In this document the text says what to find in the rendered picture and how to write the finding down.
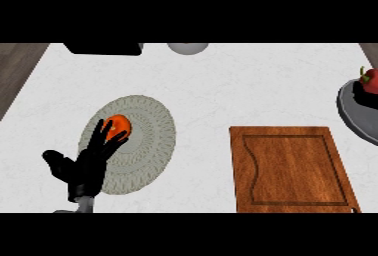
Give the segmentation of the orange round fruit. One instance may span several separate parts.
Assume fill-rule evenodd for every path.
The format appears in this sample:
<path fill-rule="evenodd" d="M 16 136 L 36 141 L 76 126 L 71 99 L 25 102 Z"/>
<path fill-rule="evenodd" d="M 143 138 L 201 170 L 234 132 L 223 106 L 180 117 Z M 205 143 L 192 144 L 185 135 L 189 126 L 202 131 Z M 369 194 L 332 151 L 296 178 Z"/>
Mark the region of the orange round fruit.
<path fill-rule="evenodd" d="M 108 122 L 112 122 L 112 126 L 107 134 L 107 139 L 111 140 L 123 131 L 126 131 L 123 138 L 127 138 L 132 134 L 132 122 L 127 117 L 117 114 L 105 120 L 105 124 L 108 124 Z"/>

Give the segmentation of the brown wooden cutting board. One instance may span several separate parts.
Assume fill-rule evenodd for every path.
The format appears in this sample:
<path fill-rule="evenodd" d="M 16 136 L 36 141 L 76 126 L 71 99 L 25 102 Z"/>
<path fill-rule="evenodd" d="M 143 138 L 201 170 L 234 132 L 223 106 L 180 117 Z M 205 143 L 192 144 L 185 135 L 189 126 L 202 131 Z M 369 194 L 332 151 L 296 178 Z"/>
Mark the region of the brown wooden cutting board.
<path fill-rule="evenodd" d="M 239 213 L 358 213 L 331 131 L 315 126 L 234 126 Z"/>

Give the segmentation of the black appliance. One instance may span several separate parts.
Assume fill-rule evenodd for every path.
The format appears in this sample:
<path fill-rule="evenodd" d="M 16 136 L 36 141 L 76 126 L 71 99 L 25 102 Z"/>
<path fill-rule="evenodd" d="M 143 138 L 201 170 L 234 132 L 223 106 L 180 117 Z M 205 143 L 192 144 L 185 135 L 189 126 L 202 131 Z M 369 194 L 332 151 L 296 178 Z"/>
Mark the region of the black appliance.
<path fill-rule="evenodd" d="M 87 55 L 139 56 L 143 49 L 142 43 L 65 43 L 65 46 L 74 54 Z"/>

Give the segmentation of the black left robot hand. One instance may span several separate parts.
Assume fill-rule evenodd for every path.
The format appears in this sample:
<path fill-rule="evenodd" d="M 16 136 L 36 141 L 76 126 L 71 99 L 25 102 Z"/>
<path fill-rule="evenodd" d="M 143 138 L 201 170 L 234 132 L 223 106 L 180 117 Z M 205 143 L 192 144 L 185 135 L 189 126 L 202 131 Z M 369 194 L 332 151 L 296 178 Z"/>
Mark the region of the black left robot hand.
<path fill-rule="evenodd" d="M 68 201 L 76 203 L 83 197 L 95 198 L 102 191 L 107 162 L 129 138 L 123 130 L 111 139 L 107 135 L 112 122 L 99 120 L 89 145 L 81 150 L 77 160 L 65 157 L 55 150 L 46 150 L 42 157 L 52 175 L 68 184 Z"/>

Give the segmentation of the red bell pepper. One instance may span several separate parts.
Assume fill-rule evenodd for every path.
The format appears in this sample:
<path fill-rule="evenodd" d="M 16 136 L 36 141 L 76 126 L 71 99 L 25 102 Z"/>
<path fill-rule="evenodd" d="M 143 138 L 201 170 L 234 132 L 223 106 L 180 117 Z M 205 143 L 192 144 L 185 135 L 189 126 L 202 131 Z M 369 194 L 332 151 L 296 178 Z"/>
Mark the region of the red bell pepper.
<path fill-rule="evenodd" d="M 360 71 L 360 80 L 366 93 L 378 94 L 378 69 Z"/>

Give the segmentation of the round grey woven placemat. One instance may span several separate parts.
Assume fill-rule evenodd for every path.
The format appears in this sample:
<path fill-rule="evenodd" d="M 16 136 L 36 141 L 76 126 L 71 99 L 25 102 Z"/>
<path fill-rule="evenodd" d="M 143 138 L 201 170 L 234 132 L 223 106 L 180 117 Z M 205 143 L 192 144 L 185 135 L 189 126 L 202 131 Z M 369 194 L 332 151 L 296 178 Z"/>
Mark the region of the round grey woven placemat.
<path fill-rule="evenodd" d="M 102 192 L 124 195 L 149 185 L 163 173 L 176 146 L 174 119 L 164 104 L 143 95 L 109 102 L 84 127 L 78 150 L 87 147 L 98 121 L 121 114 L 130 120 L 129 141 L 108 160 Z"/>

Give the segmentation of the pale grey round bowl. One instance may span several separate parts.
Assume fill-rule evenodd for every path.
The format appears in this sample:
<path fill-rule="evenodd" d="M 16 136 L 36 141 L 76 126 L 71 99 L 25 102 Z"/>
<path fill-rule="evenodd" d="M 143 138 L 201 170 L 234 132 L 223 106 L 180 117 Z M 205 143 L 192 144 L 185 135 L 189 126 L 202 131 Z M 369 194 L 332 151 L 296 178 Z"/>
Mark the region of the pale grey round bowl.
<path fill-rule="evenodd" d="M 208 47 L 207 43 L 169 43 L 169 48 L 182 55 L 195 55 Z"/>

